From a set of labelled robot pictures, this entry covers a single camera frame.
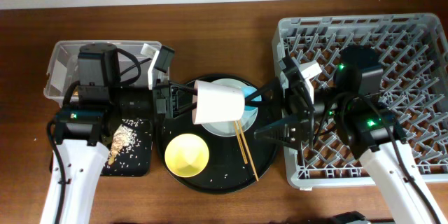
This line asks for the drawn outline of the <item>pink cup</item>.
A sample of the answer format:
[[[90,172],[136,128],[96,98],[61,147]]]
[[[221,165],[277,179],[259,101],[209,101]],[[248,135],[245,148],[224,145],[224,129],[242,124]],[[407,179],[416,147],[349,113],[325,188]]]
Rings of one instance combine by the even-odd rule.
[[[241,89],[228,87],[202,80],[196,80],[192,97],[196,108],[192,111],[192,122],[195,125],[205,123],[221,123],[242,118],[245,107],[245,96]]]

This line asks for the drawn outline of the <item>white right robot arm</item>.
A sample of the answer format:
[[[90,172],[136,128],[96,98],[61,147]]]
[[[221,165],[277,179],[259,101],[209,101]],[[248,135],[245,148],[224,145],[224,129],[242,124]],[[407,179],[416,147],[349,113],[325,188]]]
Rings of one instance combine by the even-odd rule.
[[[254,132],[257,140],[298,149],[313,148],[334,132],[380,190],[397,223],[446,223],[447,218],[420,174],[397,115],[379,101],[383,68],[375,50],[350,45],[340,53],[334,85],[315,90],[321,73],[316,61],[279,61],[287,81],[279,78],[245,98],[251,107],[269,106],[285,116]]]

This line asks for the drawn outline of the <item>yellow bowl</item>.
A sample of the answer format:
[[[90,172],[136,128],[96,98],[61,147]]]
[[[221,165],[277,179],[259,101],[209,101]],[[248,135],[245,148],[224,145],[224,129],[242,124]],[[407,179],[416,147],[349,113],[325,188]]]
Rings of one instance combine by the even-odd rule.
[[[205,140],[196,134],[180,134],[168,143],[164,161],[174,175],[190,178],[208,165],[209,148]]]

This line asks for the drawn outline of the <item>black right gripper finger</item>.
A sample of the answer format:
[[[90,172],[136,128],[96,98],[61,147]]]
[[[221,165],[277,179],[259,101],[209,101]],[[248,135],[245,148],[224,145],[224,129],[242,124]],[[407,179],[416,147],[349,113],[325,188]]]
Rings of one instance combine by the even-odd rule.
[[[278,77],[258,88],[245,98],[245,105],[251,107],[284,105],[284,91]]]
[[[314,120],[306,115],[293,114],[254,132],[254,138],[292,149],[299,149],[301,143],[309,143],[314,133]]]

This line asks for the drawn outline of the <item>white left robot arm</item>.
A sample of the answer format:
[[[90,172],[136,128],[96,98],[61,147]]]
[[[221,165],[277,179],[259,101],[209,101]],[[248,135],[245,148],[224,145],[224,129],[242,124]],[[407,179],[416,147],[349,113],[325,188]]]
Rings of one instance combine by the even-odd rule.
[[[120,130],[151,134],[158,116],[184,112],[171,98],[188,87],[158,77],[168,72],[174,49],[148,49],[145,45],[138,59],[114,43],[79,48],[78,77],[45,129],[52,166],[42,223],[88,223],[99,178],[118,152]]]

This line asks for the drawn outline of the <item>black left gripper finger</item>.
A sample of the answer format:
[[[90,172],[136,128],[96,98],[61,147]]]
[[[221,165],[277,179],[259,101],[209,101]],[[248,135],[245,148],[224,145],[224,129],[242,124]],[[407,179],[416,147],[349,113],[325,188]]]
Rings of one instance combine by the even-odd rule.
[[[193,109],[196,109],[196,108],[197,108],[197,103],[196,102],[190,102],[190,103],[188,103],[188,104],[186,104],[184,106],[181,106],[178,109],[178,114],[182,115],[182,114],[188,113],[188,112],[190,112],[190,111],[192,111]]]
[[[176,82],[173,82],[173,81],[171,82],[171,86],[173,88],[177,88],[177,89],[179,89],[179,90],[181,90],[183,92],[187,92],[187,93],[189,93],[191,95],[197,95],[197,90],[195,88],[193,88],[193,87],[188,87],[187,85],[176,83]]]

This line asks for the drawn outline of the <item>blue cup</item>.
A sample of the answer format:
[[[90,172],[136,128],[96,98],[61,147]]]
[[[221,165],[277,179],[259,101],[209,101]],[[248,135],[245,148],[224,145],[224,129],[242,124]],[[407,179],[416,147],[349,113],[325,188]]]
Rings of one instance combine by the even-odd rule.
[[[250,95],[252,95],[254,92],[257,91],[257,89],[253,86],[245,86],[241,88],[241,91],[243,92],[245,97],[248,97]],[[261,102],[262,101],[262,97],[259,95],[257,97],[252,98],[253,102]]]

